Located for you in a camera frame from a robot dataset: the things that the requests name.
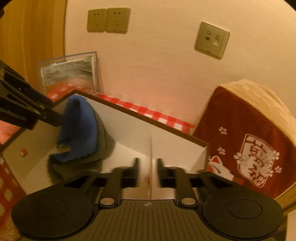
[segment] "white board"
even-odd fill
[[[92,99],[87,101],[101,117],[107,132],[116,145],[110,157],[103,161],[101,173],[111,172],[116,167],[132,166],[134,158],[140,158],[137,188],[126,188],[125,199],[171,199],[174,190],[159,188],[156,158],[162,158],[165,166],[176,166],[194,173],[205,166],[206,147],[188,141],[151,123],[104,105]],[[66,100],[55,109],[63,112]],[[32,131],[24,131],[3,152],[12,173],[26,193],[32,193],[51,185],[47,173],[49,154],[55,148],[60,128],[38,121]],[[20,149],[28,150],[26,157]]]

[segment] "metal screw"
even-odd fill
[[[109,198],[109,197],[105,197],[103,199],[101,199],[100,203],[103,205],[111,205],[113,204],[115,201],[113,198]]]
[[[181,203],[183,203],[184,205],[193,205],[195,203],[195,200],[193,198],[187,197],[183,198],[181,200]]]

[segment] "wall socket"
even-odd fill
[[[221,59],[225,52],[230,32],[212,24],[202,22],[198,31],[194,49]]]
[[[130,8],[108,8],[105,30],[112,33],[126,33],[130,14]]]
[[[103,32],[105,31],[107,9],[92,9],[89,10],[87,17],[88,32]]]

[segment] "beige wall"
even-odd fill
[[[89,9],[130,7],[127,34],[88,33]],[[221,60],[194,50],[199,25],[230,31]],[[220,83],[248,78],[296,116],[296,12],[283,0],[68,0],[66,54],[97,51],[105,93],[195,123]]]

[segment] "black plastic mount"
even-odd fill
[[[121,189],[136,187],[138,172],[135,158],[132,167],[118,167],[112,173],[86,172],[29,194],[12,209],[14,225],[29,239],[69,237],[92,223],[100,209],[120,205]],[[103,192],[96,203],[100,188]]]
[[[176,206],[196,211],[222,237],[265,240],[282,222],[283,211],[272,198],[215,174],[188,174],[179,167],[165,167],[161,159],[157,159],[157,171],[160,186],[176,190]],[[12,220],[19,233],[30,239],[70,237],[88,227],[100,210],[122,205],[121,191],[137,186],[138,172],[135,158],[132,167],[118,167],[112,173],[84,173],[27,195],[13,207]],[[192,188],[197,188],[197,197]]]
[[[0,120],[26,129],[33,129],[38,120],[59,126],[61,115],[52,107],[50,99],[0,60]]]
[[[161,187],[176,190],[176,204],[196,210],[204,224],[221,236],[262,240],[281,225],[282,208],[268,196],[210,172],[188,174],[182,168],[164,167],[161,159],[157,167]],[[198,198],[192,188],[197,188]]]

